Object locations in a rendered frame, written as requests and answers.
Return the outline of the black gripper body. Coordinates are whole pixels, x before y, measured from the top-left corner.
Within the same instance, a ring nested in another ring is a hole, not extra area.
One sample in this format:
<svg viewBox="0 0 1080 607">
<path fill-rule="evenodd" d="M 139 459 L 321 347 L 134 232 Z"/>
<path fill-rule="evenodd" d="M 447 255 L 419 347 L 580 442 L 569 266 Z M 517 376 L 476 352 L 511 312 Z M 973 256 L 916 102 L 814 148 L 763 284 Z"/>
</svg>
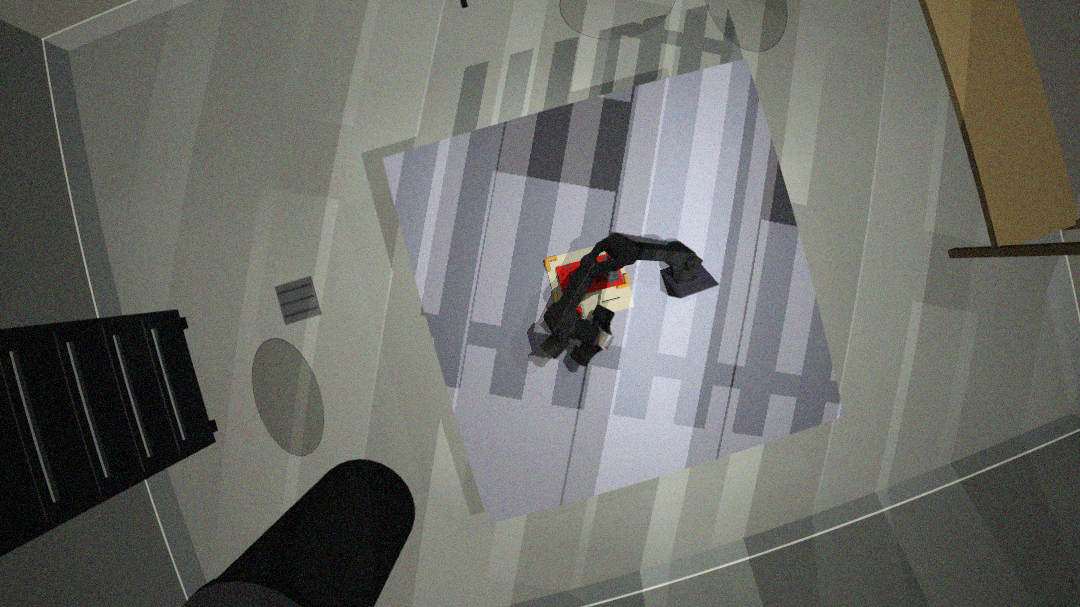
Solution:
<svg viewBox="0 0 1080 607">
<path fill-rule="evenodd" d="M 583 335 L 583 337 L 577 339 L 579 341 L 584 342 L 583 346 L 581 347 L 581 349 L 579 349 L 578 346 L 575 346 L 573 351 L 570 355 L 571 359 L 573 359 L 583 366 L 588 366 L 591 360 L 591 354 L 594 351 L 591 348 L 591 346 L 595 343 L 600 333 L 599 327 L 604 328 L 606 323 L 607 324 L 611 323 L 611 321 L 615 318 L 615 312 L 600 305 L 597 305 L 592 315 L 593 315 L 592 325 L 584 321 L 586 325 L 586 332 Z"/>
</svg>

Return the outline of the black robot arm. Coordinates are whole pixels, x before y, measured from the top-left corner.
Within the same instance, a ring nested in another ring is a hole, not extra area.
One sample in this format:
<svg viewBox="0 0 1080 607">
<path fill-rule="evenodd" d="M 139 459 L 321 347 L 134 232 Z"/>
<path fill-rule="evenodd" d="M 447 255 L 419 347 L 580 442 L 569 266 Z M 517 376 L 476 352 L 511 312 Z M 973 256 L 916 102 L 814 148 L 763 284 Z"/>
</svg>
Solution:
<svg viewBox="0 0 1080 607">
<path fill-rule="evenodd" d="M 605 251 L 615 260 L 599 261 L 597 257 Z M 635 264 L 636 260 L 664 261 L 671 267 L 671 274 L 677 284 L 697 280 L 696 271 L 702 259 L 697 253 L 680 241 L 670 241 L 669 245 L 635 242 L 622 234 L 613 233 L 600 240 L 588 255 L 583 256 L 572 280 L 563 293 L 558 302 L 553 302 L 544 320 L 552 334 L 540 347 L 549 356 L 557 359 L 570 345 L 569 338 L 580 339 L 586 332 L 584 323 L 577 312 L 590 286 L 597 275 L 604 272 L 618 271 Z M 569 337 L 569 338 L 568 338 Z"/>
</svg>

